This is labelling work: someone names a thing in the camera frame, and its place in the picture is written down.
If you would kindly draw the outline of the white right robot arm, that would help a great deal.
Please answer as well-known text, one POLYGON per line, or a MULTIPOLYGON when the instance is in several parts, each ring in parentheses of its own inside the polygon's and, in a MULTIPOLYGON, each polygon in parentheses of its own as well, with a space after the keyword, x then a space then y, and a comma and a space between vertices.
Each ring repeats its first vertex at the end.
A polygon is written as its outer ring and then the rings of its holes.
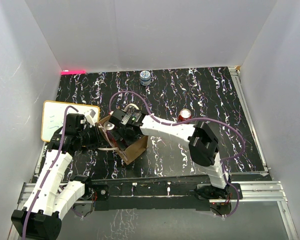
POLYGON ((194 124, 186 124, 154 117, 141 110, 127 113, 116 109, 110 113, 109 122, 125 140, 137 136, 153 136, 169 139, 186 147, 191 160, 203 167, 210 180, 209 186, 197 187, 196 194, 207 200, 226 199, 231 192, 227 183, 229 175, 222 166, 219 140, 208 124, 199 120, 194 124))

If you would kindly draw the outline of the patterned canvas tote bag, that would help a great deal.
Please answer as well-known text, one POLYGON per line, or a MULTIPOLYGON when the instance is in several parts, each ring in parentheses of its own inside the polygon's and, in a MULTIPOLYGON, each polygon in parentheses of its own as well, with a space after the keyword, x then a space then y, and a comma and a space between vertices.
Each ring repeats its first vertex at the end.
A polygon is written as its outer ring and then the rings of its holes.
MULTIPOLYGON (((140 110, 134 103, 129 103, 124 109, 127 113, 133 113, 135 110, 140 110)), ((121 159, 129 165, 136 160, 148 147, 148 137, 143 135, 137 139, 127 139, 119 133, 119 130, 115 128, 111 131, 106 131, 103 127, 106 121, 109 121, 111 112, 107 117, 104 117, 96 123, 100 135, 104 139, 104 142, 108 145, 107 147, 101 146, 98 149, 100 151, 114 151, 121 159)))

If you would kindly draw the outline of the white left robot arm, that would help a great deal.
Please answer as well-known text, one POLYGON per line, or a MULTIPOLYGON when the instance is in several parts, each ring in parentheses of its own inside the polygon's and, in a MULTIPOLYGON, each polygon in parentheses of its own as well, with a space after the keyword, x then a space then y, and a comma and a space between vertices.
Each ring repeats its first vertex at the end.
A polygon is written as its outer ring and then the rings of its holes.
POLYGON ((41 174, 21 210, 14 210, 11 221, 19 236, 26 240, 55 240, 62 220, 79 199, 93 195, 89 177, 79 175, 63 189, 60 184, 74 154, 82 148, 100 145, 98 115, 93 109, 85 113, 65 113, 63 125, 52 135, 41 174))

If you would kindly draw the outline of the red cola can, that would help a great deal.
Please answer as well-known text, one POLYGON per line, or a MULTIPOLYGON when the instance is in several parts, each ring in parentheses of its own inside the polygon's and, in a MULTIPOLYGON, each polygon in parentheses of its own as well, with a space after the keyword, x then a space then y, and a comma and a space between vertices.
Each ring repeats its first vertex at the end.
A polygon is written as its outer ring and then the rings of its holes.
POLYGON ((180 110, 179 115, 178 115, 178 119, 177 122, 184 122, 186 120, 189 120, 192 118, 192 113, 189 109, 183 108, 180 110))

